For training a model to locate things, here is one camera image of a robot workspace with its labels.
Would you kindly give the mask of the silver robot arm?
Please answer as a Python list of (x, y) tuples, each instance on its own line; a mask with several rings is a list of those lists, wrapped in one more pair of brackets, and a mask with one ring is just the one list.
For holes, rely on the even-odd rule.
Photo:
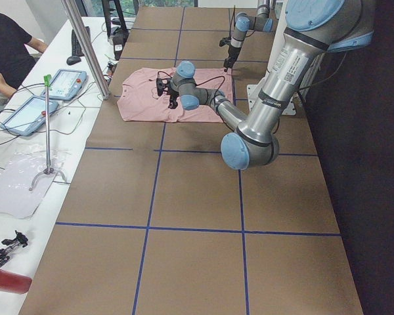
[(274, 22), (270, 18), (271, 9), (270, 1), (258, 1), (255, 16), (250, 16), (244, 12), (239, 12), (233, 16), (230, 22), (229, 36), (219, 41), (220, 47), (228, 46), (228, 56), (223, 62), (224, 72), (232, 69), (234, 63), (238, 60), (245, 38), (249, 37), (247, 34), (249, 31), (272, 31)]
[(370, 44), (374, 33), (375, 1), (288, 1), (283, 8), (284, 44), (272, 71), (244, 114), (218, 89), (199, 88), (195, 67), (181, 62), (175, 73), (156, 78), (159, 96), (169, 95), (169, 108), (209, 106), (231, 129), (221, 141), (224, 162), (232, 169), (267, 165), (279, 152), (273, 128), (303, 77), (320, 54), (352, 51)]

